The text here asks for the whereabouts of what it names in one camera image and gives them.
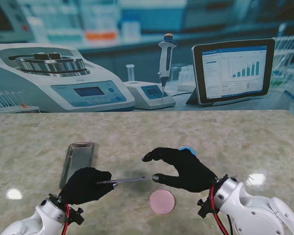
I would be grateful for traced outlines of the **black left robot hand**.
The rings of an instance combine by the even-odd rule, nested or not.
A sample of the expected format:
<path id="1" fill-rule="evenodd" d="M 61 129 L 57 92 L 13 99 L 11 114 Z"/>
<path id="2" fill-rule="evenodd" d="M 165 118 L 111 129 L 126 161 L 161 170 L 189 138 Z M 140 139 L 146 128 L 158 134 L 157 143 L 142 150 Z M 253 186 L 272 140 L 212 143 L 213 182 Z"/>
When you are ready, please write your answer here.
<path id="1" fill-rule="evenodd" d="M 65 204 L 80 205 L 91 201 L 97 201 L 112 190 L 109 181 L 112 174 L 109 171 L 100 171 L 92 167 L 77 170 L 62 188 L 59 196 Z"/>

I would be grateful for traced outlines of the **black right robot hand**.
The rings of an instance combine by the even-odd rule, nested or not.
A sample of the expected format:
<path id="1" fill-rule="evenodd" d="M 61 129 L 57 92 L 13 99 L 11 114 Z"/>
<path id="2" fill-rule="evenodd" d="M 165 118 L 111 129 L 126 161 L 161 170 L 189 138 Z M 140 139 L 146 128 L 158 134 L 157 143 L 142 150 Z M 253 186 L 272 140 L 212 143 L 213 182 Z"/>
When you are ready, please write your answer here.
<path id="1" fill-rule="evenodd" d="M 200 160 L 188 149 L 173 149 L 158 147 L 148 152 L 143 158 L 143 162 L 159 161 L 174 166 L 178 176 L 170 176 L 156 173 L 152 180 L 156 183 L 169 187 L 184 189 L 189 192 L 200 193 L 208 190 L 216 174 L 200 162 Z"/>

